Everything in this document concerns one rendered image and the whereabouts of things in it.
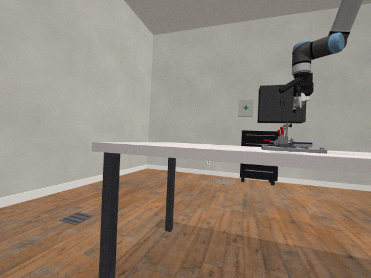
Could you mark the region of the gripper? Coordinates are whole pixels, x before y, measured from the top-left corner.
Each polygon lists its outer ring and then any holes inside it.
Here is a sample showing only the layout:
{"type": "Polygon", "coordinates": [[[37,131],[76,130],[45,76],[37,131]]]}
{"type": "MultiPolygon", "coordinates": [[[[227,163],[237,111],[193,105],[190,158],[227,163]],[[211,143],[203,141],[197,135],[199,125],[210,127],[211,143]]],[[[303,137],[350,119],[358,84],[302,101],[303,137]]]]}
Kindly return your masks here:
{"type": "Polygon", "coordinates": [[[313,73],[299,72],[294,74],[294,78],[299,77],[301,81],[294,85],[293,89],[293,112],[295,114],[296,107],[305,104],[305,101],[310,100],[310,96],[314,91],[314,83],[312,82],[313,73]],[[297,95],[296,95],[297,92],[297,95]]]}

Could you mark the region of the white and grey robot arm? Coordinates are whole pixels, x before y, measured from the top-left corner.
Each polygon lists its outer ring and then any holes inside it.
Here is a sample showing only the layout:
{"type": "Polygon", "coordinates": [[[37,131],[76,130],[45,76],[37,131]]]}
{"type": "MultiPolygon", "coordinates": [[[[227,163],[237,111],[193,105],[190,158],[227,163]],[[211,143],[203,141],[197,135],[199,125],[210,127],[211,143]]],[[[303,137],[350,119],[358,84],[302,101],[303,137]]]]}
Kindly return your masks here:
{"type": "MultiPolygon", "coordinates": [[[[363,0],[342,0],[329,35],[316,41],[301,41],[293,47],[292,75],[311,73],[311,60],[338,53],[347,44],[352,25],[363,0]],[[344,45],[345,44],[345,45],[344,45]]],[[[301,81],[299,77],[279,88],[280,93],[301,81]]]]}

